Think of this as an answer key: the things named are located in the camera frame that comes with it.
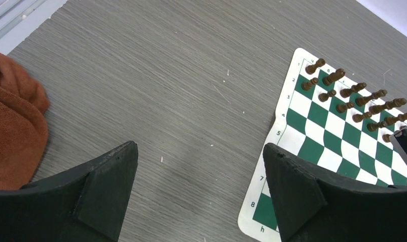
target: green square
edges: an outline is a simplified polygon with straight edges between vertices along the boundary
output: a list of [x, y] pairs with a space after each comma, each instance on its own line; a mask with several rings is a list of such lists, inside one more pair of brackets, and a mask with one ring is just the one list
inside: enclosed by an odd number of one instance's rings
[[355, 109], [356, 109], [356, 110], [358, 110], [358, 111], [361, 112], [361, 113], [365, 113], [365, 105], [358, 106], [358, 105], [356, 104], [356, 101], [355, 101], [355, 100], [356, 100], [357, 98], [359, 98], [359, 97], [362, 97], [362, 95], [361, 95], [361, 94], [358, 94], [358, 93], [352, 93], [349, 100], [355, 102]]
[[358, 152], [359, 166], [366, 172], [377, 177], [375, 159], [362, 151]]
[[297, 156], [313, 164], [318, 164], [318, 161], [321, 158], [323, 150], [324, 147], [322, 145], [316, 143], [309, 137], [306, 137]]
[[329, 86], [325, 86], [325, 84], [323, 83], [324, 77], [327, 77], [328, 75], [329, 75], [328, 73], [324, 72], [323, 70], [320, 70], [318, 76], [318, 86], [322, 87], [327, 91], [332, 90], [334, 88], [334, 83], [331, 83], [331, 85]]
[[345, 129], [343, 130], [343, 140], [359, 149], [359, 142], [361, 141], [361, 131], [346, 123]]
[[393, 185], [403, 185], [403, 186], [407, 186], [406, 183], [406, 177], [399, 174], [398, 172], [392, 170], [391, 171], [392, 174], [392, 181], [393, 181]]
[[385, 183], [384, 181], [382, 181], [382, 180], [380, 180], [380, 179], [377, 179], [376, 185], [386, 188], [388, 185], [393, 185], [393, 184], [387, 184], [387, 183]]
[[[393, 117], [393, 115], [391, 115], [390, 113], [386, 112], [385, 110], [383, 110], [380, 113], [380, 121], [384, 121], [385, 118], [387, 117]], [[389, 125], [386, 128], [388, 128], [390, 131], [394, 132], [395, 131], [395, 125]]]
[[372, 137], [373, 139], [377, 140], [377, 136], [378, 136], [378, 130], [376, 131], [369, 131], [367, 125], [369, 123], [373, 123], [376, 124], [377, 122], [375, 122], [374, 120], [370, 119], [370, 118], [366, 118], [364, 120], [362, 120], [362, 132], [364, 132], [365, 134], [369, 135], [370, 137]]
[[287, 124], [297, 131], [301, 132], [302, 134], [306, 134], [305, 126], [307, 119], [303, 117], [301, 114], [298, 114], [294, 110], [288, 108], [287, 111]]
[[310, 104], [309, 115], [307, 118], [321, 127], [325, 127], [326, 119], [328, 117], [328, 110], [312, 102]]
[[273, 209], [272, 199], [265, 194], [260, 194], [257, 207], [255, 208], [253, 220], [276, 230], [278, 222], [275, 217], [275, 210]]
[[299, 75], [297, 78], [297, 83], [296, 83], [294, 90], [301, 93], [303, 96], [309, 98], [310, 100], [312, 100], [313, 92], [315, 92], [315, 86], [312, 86], [307, 91], [303, 90], [303, 88], [301, 87], [301, 84], [308, 82], [308, 81], [309, 80], [307, 78], [303, 77], [302, 75]]
[[345, 102], [341, 101], [340, 99], [338, 99], [337, 97], [332, 97], [331, 98], [331, 104], [329, 106], [329, 111], [334, 113], [335, 115], [337, 115], [339, 118], [346, 120], [346, 115], [347, 115], [347, 111], [339, 113], [337, 111], [337, 105], [339, 104], [345, 104]]
[[361, 170], [359, 167], [343, 159], [337, 173], [352, 179], [356, 179], [356, 177], [358, 177], [359, 170]]
[[392, 167], [393, 150], [377, 142], [376, 159], [381, 163]]
[[334, 152], [335, 154], [339, 156], [342, 155], [342, 140], [333, 135], [332, 133], [328, 132], [325, 130], [324, 132], [324, 145], [326, 148]]

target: orange-brown cloth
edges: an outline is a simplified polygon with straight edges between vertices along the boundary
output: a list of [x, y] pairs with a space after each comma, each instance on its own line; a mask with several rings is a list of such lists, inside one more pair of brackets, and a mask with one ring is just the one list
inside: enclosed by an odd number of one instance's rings
[[48, 140], [49, 105], [42, 85], [0, 53], [0, 190], [30, 181]]

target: chess piece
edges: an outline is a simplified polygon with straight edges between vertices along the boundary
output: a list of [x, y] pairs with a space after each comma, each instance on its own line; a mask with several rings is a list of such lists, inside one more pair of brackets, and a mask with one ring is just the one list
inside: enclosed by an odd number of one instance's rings
[[325, 86], [329, 86], [333, 82], [340, 80], [345, 75], [346, 75], [346, 72], [342, 68], [340, 68], [340, 69], [337, 69], [335, 72], [329, 74], [329, 76], [324, 77], [322, 80], [323, 80]]
[[372, 114], [378, 114], [381, 113], [385, 109], [392, 109], [394, 107], [401, 107], [402, 105], [406, 104], [406, 99], [405, 98], [395, 98], [392, 101], [385, 102], [383, 105], [374, 105], [368, 108], [368, 111], [370, 111]]
[[305, 70], [306, 70], [307, 74], [312, 75], [313, 73], [316, 72], [316, 69], [323, 67], [323, 65], [325, 65], [325, 60], [320, 58], [315, 62], [315, 64], [306, 66]]
[[355, 100], [355, 102], [356, 102], [356, 104], [357, 104], [358, 106], [363, 106], [363, 105], [367, 104], [369, 101], [371, 101], [371, 100], [373, 100], [373, 99], [375, 100], [375, 99], [378, 99], [378, 98], [380, 98], [380, 97], [386, 96], [386, 94], [387, 94], [387, 91], [381, 89], [381, 90], [378, 90], [377, 92], [371, 93], [371, 95], [368, 96], [368, 97], [358, 97], [358, 98]]
[[321, 93], [318, 95], [319, 101], [325, 102], [327, 101], [330, 97], [334, 97], [337, 94], [335, 90], [330, 90], [327, 93]]
[[382, 139], [383, 139], [384, 142], [390, 143], [389, 137], [390, 137], [389, 134], [385, 134], [385, 135], [382, 136]]
[[367, 128], [369, 131], [373, 132], [376, 131], [378, 128], [384, 128], [387, 126], [387, 123], [385, 121], [381, 121], [379, 123], [369, 123], [367, 124]]
[[363, 89], [366, 88], [366, 87], [367, 87], [367, 83], [365, 83], [365, 82], [358, 83], [358, 84], [356, 84], [356, 85], [353, 85], [351, 88], [342, 89], [342, 90], [340, 91], [340, 95], [341, 95], [343, 98], [350, 97], [350, 95], [351, 95], [352, 93], [357, 93], [357, 92], [363, 90]]
[[394, 125], [398, 121], [404, 122], [407, 120], [407, 113], [400, 114], [397, 117], [385, 117], [384, 120], [386, 121], [387, 125]]
[[365, 112], [363, 114], [354, 114], [352, 116], [353, 121], [355, 121], [355, 123], [359, 123], [360, 121], [366, 119], [366, 118], [371, 118], [373, 115], [370, 112]]
[[318, 83], [318, 79], [315, 77], [315, 78], [312, 78], [312, 80], [310, 80], [308, 82], [303, 82], [301, 84], [301, 88], [303, 88], [303, 90], [305, 90], [305, 91], [309, 91], [310, 88], [312, 88], [317, 83]]
[[343, 113], [343, 112], [346, 112], [348, 109], [353, 108], [354, 106], [355, 105], [353, 104], [353, 102], [348, 102], [345, 104], [338, 104], [336, 109], [337, 109], [337, 112]]

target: black plastic part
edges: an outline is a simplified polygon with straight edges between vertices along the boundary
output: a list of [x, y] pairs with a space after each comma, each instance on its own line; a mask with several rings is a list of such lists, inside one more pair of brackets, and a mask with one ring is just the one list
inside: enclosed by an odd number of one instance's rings
[[283, 242], [407, 241], [407, 191], [350, 179], [271, 143], [263, 158]]
[[135, 172], [133, 141], [59, 174], [0, 191], [0, 241], [118, 241]]

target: chessboard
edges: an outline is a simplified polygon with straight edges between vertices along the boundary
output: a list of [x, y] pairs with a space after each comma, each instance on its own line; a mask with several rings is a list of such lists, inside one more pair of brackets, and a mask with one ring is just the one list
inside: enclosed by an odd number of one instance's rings
[[[346, 77], [344, 69], [335, 69], [298, 48], [264, 145], [274, 143], [308, 162], [365, 183], [407, 186], [407, 165], [389, 141], [394, 131], [407, 125], [407, 113], [397, 109], [406, 99], [385, 102], [381, 98], [386, 90], [370, 92], [366, 86]], [[281, 238], [265, 177], [261, 153], [238, 225], [254, 239], [277, 242]]]

